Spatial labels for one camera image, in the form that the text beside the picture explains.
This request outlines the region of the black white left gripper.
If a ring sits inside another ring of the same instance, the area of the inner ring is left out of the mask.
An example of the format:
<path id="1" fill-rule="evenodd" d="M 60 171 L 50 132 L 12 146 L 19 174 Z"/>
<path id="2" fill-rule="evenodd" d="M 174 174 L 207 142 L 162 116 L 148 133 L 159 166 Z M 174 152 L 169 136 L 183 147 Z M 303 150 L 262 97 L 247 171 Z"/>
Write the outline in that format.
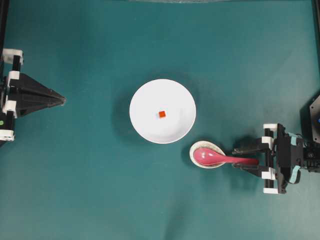
<path id="1" fill-rule="evenodd" d="M 63 106 L 66 98 L 51 88 L 47 88 L 27 74 L 20 73 L 24 64 L 24 53 L 20 49 L 4 48 L 2 63 L 12 65 L 8 76 L 4 78 L 0 90 L 0 140 L 12 142 L 15 140 L 15 120 L 30 113 Z M 55 98 L 44 102 L 22 100 L 18 101 L 15 94 L 17 88 L 28 93 Z"/>

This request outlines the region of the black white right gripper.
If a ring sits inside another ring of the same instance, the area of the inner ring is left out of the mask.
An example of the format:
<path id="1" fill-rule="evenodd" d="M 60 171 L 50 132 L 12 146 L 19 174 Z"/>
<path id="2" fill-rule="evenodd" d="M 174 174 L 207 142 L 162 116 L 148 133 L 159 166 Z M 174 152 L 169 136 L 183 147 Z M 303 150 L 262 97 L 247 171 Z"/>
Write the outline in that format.
<path id="1" fill-rule="evenodd" d="M 304 163 L 304 140 L 301 136 L 286 132 L 280 123 L 265 123 L 264 136 L 260 138 L 238 138 L 232 154 L 254 154 L 269 150 L 275 158 L 275 165 L 267 162 L 266 166 L 233 163 L 232 167 L 246 171 L 265 180 L 263 193 L 285 194 L 289 184 L 298 184 Z"/>

